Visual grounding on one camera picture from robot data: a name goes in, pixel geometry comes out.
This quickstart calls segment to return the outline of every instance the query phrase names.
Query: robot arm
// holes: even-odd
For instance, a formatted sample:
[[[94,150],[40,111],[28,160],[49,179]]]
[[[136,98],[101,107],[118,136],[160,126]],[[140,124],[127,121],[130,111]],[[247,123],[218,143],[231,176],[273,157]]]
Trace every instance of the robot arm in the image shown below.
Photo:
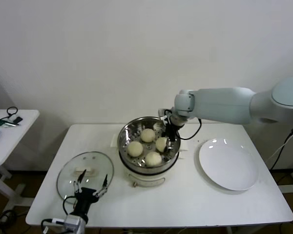
[[[194,117],[232,124],[252,119],[293,124],[293,78],[262,93],[247,88],[182,90],[171,111],[170,121],[179,127]]]

